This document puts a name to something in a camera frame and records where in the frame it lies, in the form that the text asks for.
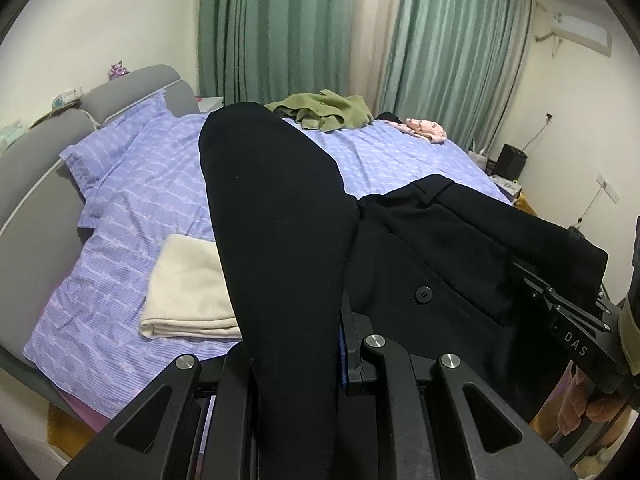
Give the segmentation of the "right human hand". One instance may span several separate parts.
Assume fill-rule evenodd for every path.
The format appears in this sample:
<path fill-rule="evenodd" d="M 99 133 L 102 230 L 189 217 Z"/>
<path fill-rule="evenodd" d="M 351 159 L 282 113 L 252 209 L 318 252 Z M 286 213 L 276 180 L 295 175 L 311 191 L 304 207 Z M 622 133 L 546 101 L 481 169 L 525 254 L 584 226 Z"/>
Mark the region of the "right human hand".
<path fill-rule="evenodd" d="M 630 421 L 632 407 L 627 405 L 622 411 L 625 400 L 618 394 L 590 401 L 590 386 L 591 382 L 587 375 L 573 362 L 570 362 L 568 383 L 562 394 L 558 414 L 554 416 L 556 429 L 552 434 L 559 431 L 563 436 L 567 436 L 576 430 L 585 418 L 590 422 L 604 424 L 612 422 L 614 416 L 617 415 L 618 419 L 608 430 L 608 433 L 591 450 L 591 455 L 596 455 L 597 452 L 610 448 L 623 434 Z"/>

